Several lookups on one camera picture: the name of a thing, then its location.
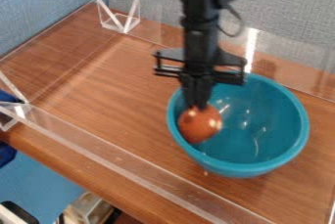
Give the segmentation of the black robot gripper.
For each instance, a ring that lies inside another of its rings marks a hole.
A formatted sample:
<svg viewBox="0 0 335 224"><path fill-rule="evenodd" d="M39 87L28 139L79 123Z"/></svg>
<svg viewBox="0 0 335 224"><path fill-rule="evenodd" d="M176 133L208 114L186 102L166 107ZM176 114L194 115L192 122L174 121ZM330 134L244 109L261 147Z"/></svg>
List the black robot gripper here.
<svg viewBox="0 0 335 224"><path fill-rule="evenodd" d="M177 77L186 105L204 110L214 83L243 85L247 61L225 52L218 43L218 29L185 31L185 46L154 52L157 75Z"/></svg>

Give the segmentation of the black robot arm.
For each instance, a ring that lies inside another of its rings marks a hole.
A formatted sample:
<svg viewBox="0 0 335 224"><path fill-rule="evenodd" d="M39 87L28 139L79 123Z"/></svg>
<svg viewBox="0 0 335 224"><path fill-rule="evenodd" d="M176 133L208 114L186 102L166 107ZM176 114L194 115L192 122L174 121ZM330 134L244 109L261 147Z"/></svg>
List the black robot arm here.
<svg viewBox="0 0 335 224"><path fill-rule="evenodd" d="M239 21L243 20L230 1L181 0L185 46L153 54L155 74L180 79L189 108L206 108L216 83L243 85L245 81L248 61L218 46L220 11L228 10Z"/></svg>

